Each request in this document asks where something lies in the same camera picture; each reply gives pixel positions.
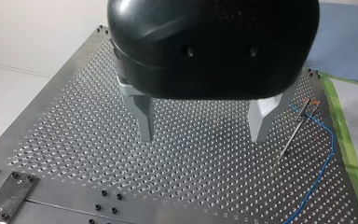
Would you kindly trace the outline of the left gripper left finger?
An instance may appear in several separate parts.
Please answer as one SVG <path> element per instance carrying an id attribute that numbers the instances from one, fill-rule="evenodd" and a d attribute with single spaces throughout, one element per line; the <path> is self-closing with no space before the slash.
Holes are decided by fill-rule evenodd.
<path id="1" fill-rule="evenodd" d="M 151 98 L 135 89 L 122 77 L 118 77 L 117 82 L 123 104 L 137 120 L 141 140 L 143 142 L 151 142 L 153 139 Z"/>

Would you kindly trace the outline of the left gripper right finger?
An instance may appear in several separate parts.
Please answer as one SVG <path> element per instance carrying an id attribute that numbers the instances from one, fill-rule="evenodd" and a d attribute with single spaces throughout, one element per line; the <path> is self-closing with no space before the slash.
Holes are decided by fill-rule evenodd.
<path id="1" fill-rule="evenodd" d="M 248 123 L 253 142 L 265 141 L 274 118 L 281 111 L 282 95 L 252 100 L 248 109 Z"/>

